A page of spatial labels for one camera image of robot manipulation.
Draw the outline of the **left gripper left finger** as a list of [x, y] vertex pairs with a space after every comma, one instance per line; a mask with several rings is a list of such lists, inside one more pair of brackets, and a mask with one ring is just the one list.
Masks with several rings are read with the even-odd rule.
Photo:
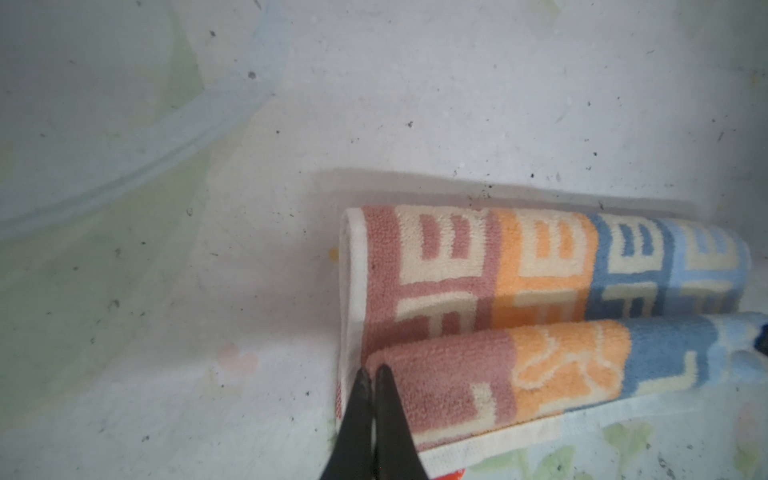
[[373, 478], [373, 391], [368, 372], [358, 370], [334, 448], [321, 480]]

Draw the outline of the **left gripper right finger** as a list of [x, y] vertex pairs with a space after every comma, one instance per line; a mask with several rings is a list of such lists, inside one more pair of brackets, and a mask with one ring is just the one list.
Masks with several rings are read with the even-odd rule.
[[428, 480], [409, 429], [393, 371], [386, 364], [376, 370], [374, 414], [375, 478]]

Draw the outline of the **multicolour striped letter towel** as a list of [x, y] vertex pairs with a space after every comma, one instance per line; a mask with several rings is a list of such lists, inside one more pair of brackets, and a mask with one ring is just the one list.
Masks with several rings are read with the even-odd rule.
[[425, 469], [670, 411], [767, 379], [767, 318], [739, 308], [750, 253], [680, 219], [541, 209], [348, 209], [337, 415], [391, 367]]

